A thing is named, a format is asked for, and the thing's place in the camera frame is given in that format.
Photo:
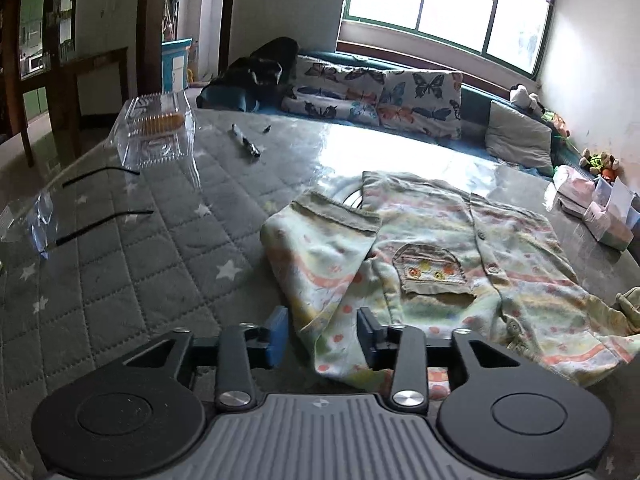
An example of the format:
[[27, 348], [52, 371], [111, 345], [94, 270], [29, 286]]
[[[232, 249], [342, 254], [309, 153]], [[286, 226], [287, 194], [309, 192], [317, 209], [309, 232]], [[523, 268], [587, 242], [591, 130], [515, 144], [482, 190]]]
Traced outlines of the patterned children's shirt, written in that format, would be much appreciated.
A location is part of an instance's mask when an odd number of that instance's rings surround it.
[[549, 221], [410, 174], [365, 172], [352, 208], [308, 191], [260, 240], [294, 327], [321, 376], [382, 391], [356, 315], [447, 339], [464, 327], [579, 385], [639, 351], [639, 293], [614, 304], [578, 282]]

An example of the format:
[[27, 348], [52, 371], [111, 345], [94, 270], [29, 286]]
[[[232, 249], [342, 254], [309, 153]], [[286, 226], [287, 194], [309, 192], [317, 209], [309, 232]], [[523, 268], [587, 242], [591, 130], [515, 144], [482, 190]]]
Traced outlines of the black marker pen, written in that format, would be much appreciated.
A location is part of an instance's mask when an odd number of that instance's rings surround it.
[[262, 153], [258, 150], [258, 147], [253, 142], [250, 142], [250, 140], [247, 139], [246, 135], [237, 124], [231, 125], [231, 132], [234, 135], [235, 139], [238, 140], [243, 150], [246, 151], [251, 158], [258, 159], [260, 156], [262, 156]]

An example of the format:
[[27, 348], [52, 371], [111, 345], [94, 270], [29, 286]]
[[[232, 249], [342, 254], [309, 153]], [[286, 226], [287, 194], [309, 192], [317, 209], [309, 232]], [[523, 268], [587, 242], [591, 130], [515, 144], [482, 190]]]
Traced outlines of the clear plastic food container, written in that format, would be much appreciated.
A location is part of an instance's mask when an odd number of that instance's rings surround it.
[[196, 121], [183, 90], [137, 96], [125, 103], [108, 140], [122, 166], [143, 167], [192, 158]]

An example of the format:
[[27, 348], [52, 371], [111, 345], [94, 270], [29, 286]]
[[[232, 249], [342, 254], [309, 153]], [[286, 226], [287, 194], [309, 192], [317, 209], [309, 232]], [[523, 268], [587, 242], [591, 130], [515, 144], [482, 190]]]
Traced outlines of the eyeglasses with black temples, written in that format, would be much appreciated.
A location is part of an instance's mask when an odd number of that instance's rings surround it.
[[76, 242], [116, 220], [138, 220], [154, 214], [140, 200], [116, 203], [110, 177], [124, 177], [136, 185], [140, 170], [106, 165], [63, 180], [40, 192], [25, 214], [25, 229], [36, 254], [47, 259], [55, 249]]

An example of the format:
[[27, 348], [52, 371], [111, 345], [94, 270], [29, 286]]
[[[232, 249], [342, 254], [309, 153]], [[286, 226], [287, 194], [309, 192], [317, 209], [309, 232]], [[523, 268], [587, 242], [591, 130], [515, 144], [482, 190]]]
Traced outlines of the grey cushion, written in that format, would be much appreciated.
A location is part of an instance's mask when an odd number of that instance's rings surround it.
[[500, 102], [490, 103], [485, 145], [492, 156], [551, 177], [551, 140], [548, 126]]

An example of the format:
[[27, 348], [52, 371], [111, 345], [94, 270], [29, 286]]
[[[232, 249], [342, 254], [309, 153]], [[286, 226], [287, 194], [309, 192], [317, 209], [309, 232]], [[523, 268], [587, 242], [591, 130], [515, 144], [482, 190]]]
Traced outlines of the bread in container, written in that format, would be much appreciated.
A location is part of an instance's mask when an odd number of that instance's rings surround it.
[[140, 122], [138, 129], [146, 136], [161, 134], [180, 129], [184, 124], [184, 116], [180, 113], [156, 115], [145, 117]]

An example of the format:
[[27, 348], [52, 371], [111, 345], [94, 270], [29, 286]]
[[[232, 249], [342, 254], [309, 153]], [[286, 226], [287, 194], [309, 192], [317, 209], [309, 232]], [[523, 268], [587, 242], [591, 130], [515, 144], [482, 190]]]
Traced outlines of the right butterfly pillow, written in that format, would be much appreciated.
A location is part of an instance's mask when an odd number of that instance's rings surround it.
[[462, 73], [452, 70], [386, 70], [376, 111], [395, 131], [457, 140], [462, 133]]

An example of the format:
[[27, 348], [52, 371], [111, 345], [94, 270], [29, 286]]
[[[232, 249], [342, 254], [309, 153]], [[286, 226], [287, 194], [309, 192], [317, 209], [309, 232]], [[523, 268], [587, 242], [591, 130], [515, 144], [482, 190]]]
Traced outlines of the butterfly pillow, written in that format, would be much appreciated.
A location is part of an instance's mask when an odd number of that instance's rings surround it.
[[462, 133], [462, 73], [452, 70], [386, 70], [376, 111], [395, 131], [457, 140]]
[[285, 90], [282, 112], [327, 122], [378, 126], [378, 101], [385, 86], [382, 70], [337, 65], [299, 55]]

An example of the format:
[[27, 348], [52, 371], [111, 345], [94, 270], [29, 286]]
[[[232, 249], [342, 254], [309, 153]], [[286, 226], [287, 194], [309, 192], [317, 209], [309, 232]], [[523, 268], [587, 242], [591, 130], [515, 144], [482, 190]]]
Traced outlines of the tissue box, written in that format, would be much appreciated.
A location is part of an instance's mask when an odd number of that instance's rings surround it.
[[639, 238], [639, 195], [620, 178], [597, 178], [582, 220], [599, 243], [624, 252]]

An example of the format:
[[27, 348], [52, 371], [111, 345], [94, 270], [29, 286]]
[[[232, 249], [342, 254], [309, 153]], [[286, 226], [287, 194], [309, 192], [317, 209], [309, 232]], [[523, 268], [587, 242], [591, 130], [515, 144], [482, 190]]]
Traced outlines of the black bag on sofa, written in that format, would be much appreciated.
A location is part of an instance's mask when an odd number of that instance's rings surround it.
[[196, 98], [201, 110], [235, 110], [254, 113], [273, 106], [288, 86], [298, 55], [290, 37], [273, 39], [250, 55], [237, 58]]

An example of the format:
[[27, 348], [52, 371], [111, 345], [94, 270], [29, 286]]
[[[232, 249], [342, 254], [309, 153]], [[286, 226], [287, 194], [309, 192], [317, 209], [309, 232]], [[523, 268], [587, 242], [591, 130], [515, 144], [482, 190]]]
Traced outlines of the left butterfly pillow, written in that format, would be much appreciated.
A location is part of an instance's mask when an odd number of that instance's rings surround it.
[[378, 101], [385, 86], [382, 70], [337, 65], [299, 55], [285, 90], [282, 112], [327, 122], [378, 126]]

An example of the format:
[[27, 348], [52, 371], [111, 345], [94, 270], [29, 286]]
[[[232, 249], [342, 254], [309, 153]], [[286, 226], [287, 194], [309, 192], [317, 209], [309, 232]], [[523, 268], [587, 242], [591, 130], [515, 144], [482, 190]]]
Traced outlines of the green orange plush toy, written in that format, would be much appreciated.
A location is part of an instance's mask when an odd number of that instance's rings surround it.
[[579, 167], [595, 177], [601, 177], [608, 183], [613, 183], [620, 169], [620, 161], [608, 152], [593, 153], [585, 148], [579, 159]]

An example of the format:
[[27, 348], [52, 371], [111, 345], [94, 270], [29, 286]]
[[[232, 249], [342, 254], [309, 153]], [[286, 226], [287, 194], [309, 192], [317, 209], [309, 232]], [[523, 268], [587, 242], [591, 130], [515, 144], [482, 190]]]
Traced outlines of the white plush toy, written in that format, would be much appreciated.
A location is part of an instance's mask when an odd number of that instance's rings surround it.
[[541, 118], [546, 111], [536, 93], [529, 92], [522, 84], [510, 88], [509, 99], [513, 106], [532, 117]]

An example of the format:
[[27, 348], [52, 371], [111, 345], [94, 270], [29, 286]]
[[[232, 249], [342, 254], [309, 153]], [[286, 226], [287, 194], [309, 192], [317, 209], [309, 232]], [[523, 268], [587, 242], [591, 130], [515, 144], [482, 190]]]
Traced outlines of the blue white cabinet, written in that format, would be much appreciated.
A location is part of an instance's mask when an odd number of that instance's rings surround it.
[[188, 62], [192, 39], [164, 41], [160, 44], [162, 91], [178, 92], [188, 86]]

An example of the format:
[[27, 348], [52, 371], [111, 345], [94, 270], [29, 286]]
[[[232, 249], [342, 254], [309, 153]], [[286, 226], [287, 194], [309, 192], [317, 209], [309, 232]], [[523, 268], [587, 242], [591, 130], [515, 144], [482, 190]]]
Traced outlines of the dark wooden side table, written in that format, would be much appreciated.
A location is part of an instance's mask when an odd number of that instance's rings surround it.
[[44, 87], [50, 93], [52, 96], [49, 104], [50, 117], [59, 112], [63, 119], [61, 127], [52, 125], [52, 131], [67, 132], [70, 135], [70, 145], [75, 156], [80, 152], [79, 124], [82, 117], [78, 77], [116, 65], [120, 100], [125, 103], [129, 99], [127, 48], [75, 58], [52, 70], [26, 79], [22, 79], [18, 73], [17, 54], [12, 49], [1, 52], [1, 63], [1, 89], [4, 91], [4, 102], [1, 108], [9, 117], [11, 136], [18, 136], [22, 141], [26, 164], [29, 168], [35, 166], [35, 156], [28, 136], [28, 121], [23, 100], [25, 92]]

